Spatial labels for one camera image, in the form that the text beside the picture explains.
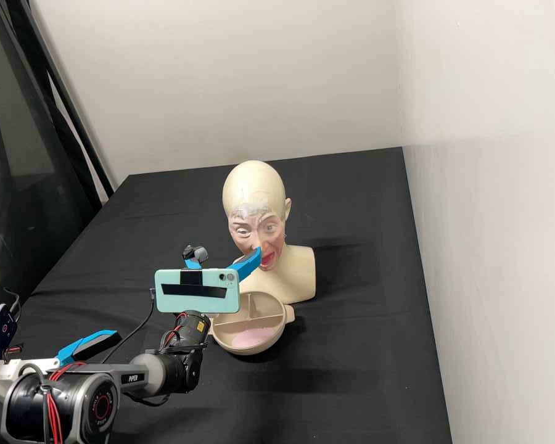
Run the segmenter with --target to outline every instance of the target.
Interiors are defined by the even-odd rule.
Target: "mannequin ear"
[[[286,199],[286,205],[285,205],[285,210],[284,210],[284,221],[288,219],[288,216],[290,215],[290,208],[292,207],[292,199],[290,199],[289,197]]]

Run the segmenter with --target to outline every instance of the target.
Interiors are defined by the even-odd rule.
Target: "table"
[[[110,442],[451,443],[402,150],[270,163],[292,199],[288,242],[315,250],[316,297],[259,355],[212,339],[193,392],[158,408],[122,397]],[[207,248],[205,266],[232,262],[229,169],[129,176],[24,305],[23,357],[129,333],[186,244]],[[155,347],[172,321],[155,311],[110,362]]]

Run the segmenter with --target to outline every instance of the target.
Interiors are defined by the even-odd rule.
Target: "beige bowl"
[[[285,325],[293,320],[292,306],[268,293],[244,293],[237,313],[223,313],[212,319],[210,334],[223,349],[235,355],[254,355],[275,344]]]

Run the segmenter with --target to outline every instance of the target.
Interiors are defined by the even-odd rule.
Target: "red lips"
[[[261,258],[261,265],[268,265],[269,263],[271,263],[275,255],[275,253],[269,253],[268,255],[263,256]]]

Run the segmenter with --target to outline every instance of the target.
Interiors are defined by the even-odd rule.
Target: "mannequin head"
[[[285,242],[290,199],[278,172],[265,162],[248,160],[235,166],[222,190],[228,229],[243,254],[261,247],[260,269],[274,268]]]

